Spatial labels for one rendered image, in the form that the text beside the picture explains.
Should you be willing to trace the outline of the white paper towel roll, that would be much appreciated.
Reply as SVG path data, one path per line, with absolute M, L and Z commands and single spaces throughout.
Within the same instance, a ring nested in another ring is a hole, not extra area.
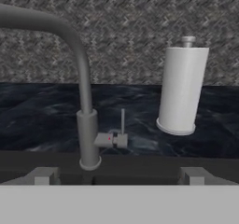
M 194 133 L 209 48 L 194 47 L 195 36 L 183 36 L 181 47 L 165 52 L 157 127 L 172 135 Z

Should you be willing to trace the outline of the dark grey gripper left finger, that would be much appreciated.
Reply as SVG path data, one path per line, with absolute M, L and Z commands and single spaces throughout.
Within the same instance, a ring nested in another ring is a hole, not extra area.
M 3 185 L 60 185 L 60 173 L 59 167 L 36 167 L 27 175 L 5 181 Z

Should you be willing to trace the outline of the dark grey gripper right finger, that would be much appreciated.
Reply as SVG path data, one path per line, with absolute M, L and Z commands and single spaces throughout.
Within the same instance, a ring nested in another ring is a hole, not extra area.
M 179 185 L 236 185 L 236 182 L 212 175 L 203 167 L 181 167 L 178 173 Z

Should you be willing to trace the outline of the dark sink basin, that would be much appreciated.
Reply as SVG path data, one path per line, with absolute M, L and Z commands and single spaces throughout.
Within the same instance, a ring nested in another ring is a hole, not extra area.
M 60 185 L 179 185 L 181 167 L 203 167 L 239 186 L 239 160 L 105 155 L 100 167 L 84 171 L 77 153 L 0 151 L 0 185 L 36 167 L 59 167 Z

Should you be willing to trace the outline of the grey sink faucet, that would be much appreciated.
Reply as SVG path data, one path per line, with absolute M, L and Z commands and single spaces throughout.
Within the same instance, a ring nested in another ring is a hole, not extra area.
M 0 28 L 47 32 L 59 36 L 75 55 L 80 110 L 77 132 L 80 145 L 79 165 L 93 171 L 101 164 L 99 148 L 94 144 L 98 134 L 97 111 L 92 108 L 90 65 L 86 51 L 75 30 L 62 19 L 45 12 L 0 4 Z

